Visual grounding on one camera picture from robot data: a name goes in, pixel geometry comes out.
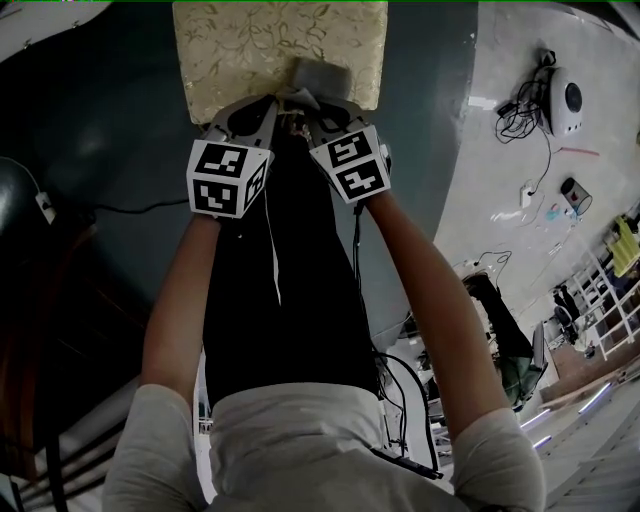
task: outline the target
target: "sleeve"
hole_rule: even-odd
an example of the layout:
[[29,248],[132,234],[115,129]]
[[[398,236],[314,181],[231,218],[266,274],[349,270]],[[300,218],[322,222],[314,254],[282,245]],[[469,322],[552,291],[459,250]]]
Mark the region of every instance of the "sleeve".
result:
[[455,494],[472,510],[488,505],[544,510],[542,463],[510,409],[476,420],[458,436],[452,449]]
[[136,392],[102,493],[104,512],[204,510],[189,406],[150,384]]

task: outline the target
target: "black pants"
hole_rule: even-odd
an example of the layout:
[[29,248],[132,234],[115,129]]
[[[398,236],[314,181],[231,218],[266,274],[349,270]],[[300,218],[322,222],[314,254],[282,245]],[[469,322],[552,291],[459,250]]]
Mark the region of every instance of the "black pants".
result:
[[489,277],[477,275],[465,280],[469,295],[480,301],[493,326],[501,357],[533,358],[533,347],[502,302]]
[[211,406],[238,391],[287,382],[377,393],[371,340],[336,233],[329,184],[304,138],[276,137],[266,194],[241,220],[223,223],[218,239],[203,334]]

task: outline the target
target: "white floor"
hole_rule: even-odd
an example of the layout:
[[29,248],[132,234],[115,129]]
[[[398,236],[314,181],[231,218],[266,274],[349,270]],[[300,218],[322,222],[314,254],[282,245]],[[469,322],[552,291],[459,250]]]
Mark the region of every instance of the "white floor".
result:
[[[499,285],[529,337],[534,325],[551,315],[544,296],[571,275],[572,264],[584,252],[581,239],[594,243],[617,214],[640,198],[640,45],[600,20],[553,6],[480,3],[470,103],[500,105],[509,99],[535,68],[535,49],[546,46],[556,52],[558,65],[570,70],[584,99],[583,130],[564,139],[550,137],[551,150],[581,148],[600,156],[554,154],[539,192],[523,210],[520,188],[535,182],[547,163],[543,134],[536,130],[527,139],[502,145],[494,136],[497,116],[491,107],[469,105],[435,238],[460,274],[470,272],[462,262],[484,251],[513,251]],[[547,220],[552,205],[562,211],[568,206],[559,188],[569,176],[589,191],[593,204],[581,222],[563,214]],[[497,258],[482,259],[494,278],[501,268]]]

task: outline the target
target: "green object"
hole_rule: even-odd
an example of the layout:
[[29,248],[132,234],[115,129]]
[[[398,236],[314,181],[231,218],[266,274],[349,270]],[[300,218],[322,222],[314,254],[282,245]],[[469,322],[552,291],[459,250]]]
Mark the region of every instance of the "green object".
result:
[[622,277],[640,258],[640,247],[633,238],[629,225],[622,217],[616,217],[620,238],[613,244],[607,244],[613,254],[613,273]]
[[533,395],[544,370],[531,364],[529,357],[501,357],[497,363],[511,407],[520,407]]

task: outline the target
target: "gray floor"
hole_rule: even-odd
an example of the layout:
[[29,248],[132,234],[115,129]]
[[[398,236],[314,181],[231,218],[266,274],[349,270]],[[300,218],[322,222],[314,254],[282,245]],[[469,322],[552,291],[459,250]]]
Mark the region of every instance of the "gray floor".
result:
[[[392,148],[394,192],[431,238],[458,154],[476,26],[476,4],[389,5],[373,118]],[[0,75],[0,154],[31,167],[59,200],[135,208],[185,196],[185,165],[199,132],[187,114],[170,4],[115,4],[0,64]],[[33,208],[28,187],[23,176],[0,174],[15,218]],[[353,216],[335,199],[350,247]],[[151,303],[189,217],[186,206],[142,216],[101,212],[94,243],[113,272]],[[368,218],[361,266],[377,333],[402,320],[408,306]],[[376,342],[386,345],[393,334]]]

